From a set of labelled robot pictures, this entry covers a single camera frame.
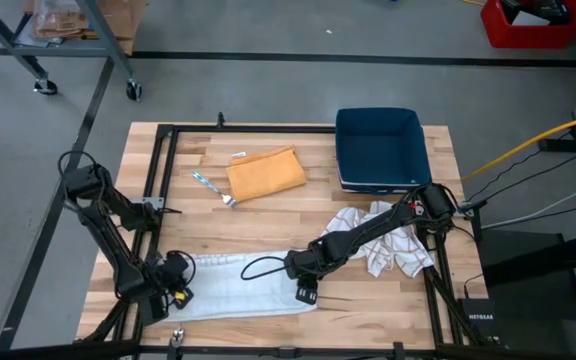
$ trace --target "caster wheel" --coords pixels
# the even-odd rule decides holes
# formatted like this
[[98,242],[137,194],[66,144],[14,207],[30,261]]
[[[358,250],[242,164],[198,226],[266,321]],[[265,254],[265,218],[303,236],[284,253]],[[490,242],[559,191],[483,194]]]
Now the caster wheel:
[[50,80],[48,80],[47,84],[48,84],[48,88],[44,89],[39,84],[39,81],[35,81],[35,90],[34,91],[36,93],[40,93],[42,95],[55,95],[57,93],[57,85],[55,85],[55,83],[50,81]]
[[139,101],[141,100],[141,94],[141,84],[136,82],[126,83],[126,96],[128,96],[128,99],[132,101]]

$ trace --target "concrete floor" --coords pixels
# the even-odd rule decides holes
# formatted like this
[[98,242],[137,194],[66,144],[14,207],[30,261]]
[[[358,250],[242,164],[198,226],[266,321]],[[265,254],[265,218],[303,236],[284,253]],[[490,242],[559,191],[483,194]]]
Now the concrete floor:
[[[19,7],[0,1],[9,26],[20,17]],[[158,0],[147,10],[137,49],[576,59],[576,43],[561,51],[495,50],[487,43],[479,11],[457,0]],[[54,191],[57,157],[75,140],[103,60],[41,59],[41,64],[51,71],[60,95],[33,94],[30,75],[14,59],[0,57],[0,326]],[[448,125],[466,174],[568,121],[576,107],[576,70],[182,60],[132,64],[145,89],[143,101],[126,99],[124,79],[115,72],[86,146],[113,174],[134,121],[213,122],[223,111],[232,122],[332,123],[340,108],[368,106],[411,108],[423,124]],[[566,157],[540,155],[496,188]],[[473,194],[496,171],[465,183],[466,193]],[[576,162],[495,198],[483,211],[484,223],[534,212],[574,191]],[[573,205],[576,199],[567,204]],[[576,212],[514,228],[572,238]],[[96,252],[89,234],[65,213],[15,347],[73,339]]]

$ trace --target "red box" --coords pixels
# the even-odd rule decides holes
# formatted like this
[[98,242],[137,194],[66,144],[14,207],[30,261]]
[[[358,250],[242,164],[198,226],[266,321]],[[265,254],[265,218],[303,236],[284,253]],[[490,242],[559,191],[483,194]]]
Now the red box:
[[496,48],[514,49],[565,48],[576,38],[576,0],[563,0],[563,3],[570,12],[570,24],[512,26],[506,20],[500,0],[488,0],[481,10],[481,19],[486,27],[490,45]]

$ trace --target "white cloth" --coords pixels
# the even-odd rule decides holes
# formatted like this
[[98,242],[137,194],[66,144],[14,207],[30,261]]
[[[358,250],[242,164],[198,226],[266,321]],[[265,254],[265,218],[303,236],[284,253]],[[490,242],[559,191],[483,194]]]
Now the white cloth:
[[[190,321],[247,316],[299,314],[317,308],[295,299],[297,280],[291,280],[285,271],[258,279],[244,281],[241,270],[262,256],[284,258],[288,252],[197,255],[195,278],[188,285],[194,298],[179,310],[174,305],[164,321]],[[261,260],[246,270],[247,277],[282,267],[277,260]],[[192,266],[185,275],[189,276]]]
[[[391,207],[392,205],[387,202],[373,201],[370,204],[370,212],[356,208],[343,208],[326,226],[323,234],[350,230]],[[422,268],[434,265],[432,258],[417,239],[412,225],[397,228],[361,246],[351,259],[362,257],[366,257],[368,272],[374,277],[379,277],[384,268],[392,270],[395,262],[410,277],[415,277]]]

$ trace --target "orange towel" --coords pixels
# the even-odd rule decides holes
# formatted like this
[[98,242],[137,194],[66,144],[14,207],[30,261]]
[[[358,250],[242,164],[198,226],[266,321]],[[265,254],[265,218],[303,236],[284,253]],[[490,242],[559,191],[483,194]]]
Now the orange towel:
[[295,147],[234,158],[226,169],[232,196],[239,201],[276,193],[306,183]]

